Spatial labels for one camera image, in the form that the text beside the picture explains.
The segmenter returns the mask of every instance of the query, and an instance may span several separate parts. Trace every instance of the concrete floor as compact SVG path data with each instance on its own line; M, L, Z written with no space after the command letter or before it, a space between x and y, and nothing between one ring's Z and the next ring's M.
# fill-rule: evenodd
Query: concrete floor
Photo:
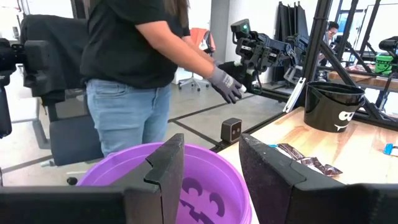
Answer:
M25 113L25 110L15 111L16 102L31 97L30 90L22 86L22 75L16 72L12 76L11 84L6 88L11 113ZM236 105L226 105L222 97L212 88L206 89L203 86L202 91L197 92L196 88L190 86L184 86L182 90L178 90L174 85L170 119L181 118L178 119L181 125L170 122L167 138L176 133L184 133L185 143L210 149L215 146L214 142L221 141L220 131L224 120L239 118L243 121L243 130L245 130L280 113L284 107L284 103L261 96L250 94L244 96L245 99ZM63 107L73 108L71 113L81 113L71 104L65 103ZM40 109L40 120L46 135L49 136L49 119L43 108ZM40 162L49 159L51 151L39 149L32 123L13 124L12 128L12 134L0 140L0 167L3 169L5 186L67 185L67 172L86 171L95 164L79 163L62 167L41 167ZM206 139L191 132L190 129L205 135Z

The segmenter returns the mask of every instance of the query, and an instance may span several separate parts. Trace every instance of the black bucket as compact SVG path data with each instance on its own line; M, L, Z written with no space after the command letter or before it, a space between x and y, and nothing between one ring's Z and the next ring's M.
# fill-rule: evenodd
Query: black bucket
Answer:
M304 122L321 131L342 133L355 111L364 104L364 94L362 89L353 86L310 82L307 84Z
M360 88L336 83L311 82L310 86L316 88L329 99L348 106L356 106L365 94L365 91Z

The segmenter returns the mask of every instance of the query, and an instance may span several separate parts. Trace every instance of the chair wheel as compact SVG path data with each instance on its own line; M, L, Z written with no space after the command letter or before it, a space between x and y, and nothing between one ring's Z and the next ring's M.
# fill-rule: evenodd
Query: chair wheel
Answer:
M77 184L77 178L76 178L76 177L69 177L69 178L67 179L67 183L68 183L70 186L75 186L75 185Z

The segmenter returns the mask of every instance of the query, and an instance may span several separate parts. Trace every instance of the hand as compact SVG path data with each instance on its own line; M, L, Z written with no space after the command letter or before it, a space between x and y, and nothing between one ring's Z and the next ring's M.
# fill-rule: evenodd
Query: hand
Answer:
M227 103L235 104L236 97L242 98L242 94L239 92L242 84L218 67L215 67L213 76L208 81Z

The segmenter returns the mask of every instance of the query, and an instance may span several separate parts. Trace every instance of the purple plastic bucket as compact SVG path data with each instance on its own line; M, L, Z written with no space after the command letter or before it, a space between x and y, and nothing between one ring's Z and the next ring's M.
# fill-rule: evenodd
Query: purple plastic bucket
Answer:
M78 185L104 186L113 183L137 167L163 143L136 146L112 154L92 167ZM198 146L185 145L184 182L199 183L201 195L195 188L181 190L180 201L194 206L194 212L205 215L214 224L250 224L252 211L249 191L240 173L225 159ZM190 215L191 208L180 202L177 224L197 224Z

